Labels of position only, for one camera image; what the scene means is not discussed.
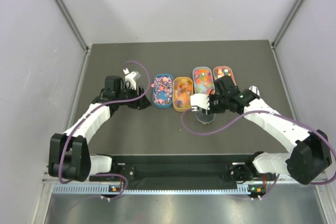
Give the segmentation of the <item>clear plastic jar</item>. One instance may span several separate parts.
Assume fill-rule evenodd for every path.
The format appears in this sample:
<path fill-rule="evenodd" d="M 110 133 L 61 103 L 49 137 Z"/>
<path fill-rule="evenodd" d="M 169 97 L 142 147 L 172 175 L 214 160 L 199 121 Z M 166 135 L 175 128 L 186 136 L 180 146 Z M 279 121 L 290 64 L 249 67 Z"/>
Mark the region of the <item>clear plastic jar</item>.
<path fill-rule="evenodd" d="M 213 114 L 209 114 L 209 115 L 202 114 L 202 115 L 197 115 L 196 118 L 199 122 L 206 125 L 206 124 L 210 124 L 210 123 L 213 122 L 213 120 L 215 118 L 215 115 L 213 115 Z"/>

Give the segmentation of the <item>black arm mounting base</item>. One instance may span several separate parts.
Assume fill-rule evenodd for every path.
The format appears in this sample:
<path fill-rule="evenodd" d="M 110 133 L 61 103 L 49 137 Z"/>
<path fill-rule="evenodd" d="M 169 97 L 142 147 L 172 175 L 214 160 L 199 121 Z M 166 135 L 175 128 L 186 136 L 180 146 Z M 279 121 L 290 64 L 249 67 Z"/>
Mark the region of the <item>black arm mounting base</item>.
<path fill-rule="evenodd" d="M 103 176 L 124 175 L 128 180 L 140 180 L 145 178 L 203 178 L 216 177 L 225 181 L 239 183 L 255 180 L 263 177 L 254 168 L 246 164 L 226 163 L 143 163 L 143 164 L 112 164 L 109 172 L 103 172 Z"/>

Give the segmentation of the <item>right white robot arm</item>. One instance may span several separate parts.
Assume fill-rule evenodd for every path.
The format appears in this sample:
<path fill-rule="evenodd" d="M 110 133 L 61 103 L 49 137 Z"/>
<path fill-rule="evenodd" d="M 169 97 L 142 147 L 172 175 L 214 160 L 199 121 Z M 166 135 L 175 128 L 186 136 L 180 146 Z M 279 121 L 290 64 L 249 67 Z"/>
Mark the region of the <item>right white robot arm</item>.
<path fill-rule="evenodd" d="M 331 165 L 327 136 L 283 117 L 260 97 L 256 86 L 240 91 L 231 77 L 224 76 L 214 81 L 214 87 L 214 94 L 209 96 L 211 113 L 227 110 L 237 113 L 261 127 L 286 149 L 286 153 L 255 153 L 245 166 L 248 178 L 256 180 L 266 173 L 283 174 L 307 185 Z"/>

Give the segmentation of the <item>clear round jar lid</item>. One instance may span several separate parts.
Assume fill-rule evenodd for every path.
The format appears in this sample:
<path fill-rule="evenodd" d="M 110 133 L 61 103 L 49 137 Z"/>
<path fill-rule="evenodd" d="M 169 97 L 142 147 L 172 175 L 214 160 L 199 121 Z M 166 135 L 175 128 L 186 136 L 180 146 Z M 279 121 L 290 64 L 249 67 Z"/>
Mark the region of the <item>clear round jar lid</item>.
<path fill-rule="evenodd" d="M 209 124 L 215 119 L 214 114 L 205 114 L 202 110 L 196 111 L 195 115 L 196 119 L 203 124 Z"/>

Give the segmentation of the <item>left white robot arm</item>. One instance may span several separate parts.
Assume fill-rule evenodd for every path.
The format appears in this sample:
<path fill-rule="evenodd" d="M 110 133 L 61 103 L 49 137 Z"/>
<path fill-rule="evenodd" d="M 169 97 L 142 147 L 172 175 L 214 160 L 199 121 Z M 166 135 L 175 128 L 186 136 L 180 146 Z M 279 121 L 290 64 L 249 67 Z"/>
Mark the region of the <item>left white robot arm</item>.
<path fill-rule="evenodd" d="M 119 168 L 108 155 L 90 155 L 88 144 L 98 129 L 109 120 L 120 106 L 142 110 L 151 106 L 142 86 L 137 85 L 140 74 L 127 73 L 124 78 L 107 76 L 104 88 L 90 103 L 88 110 L 69 129 L 54 134 L 50 139 L 48 174 L 62 183 L 85 181 L 89 176 L 102 174 L 114 180 Z"/>

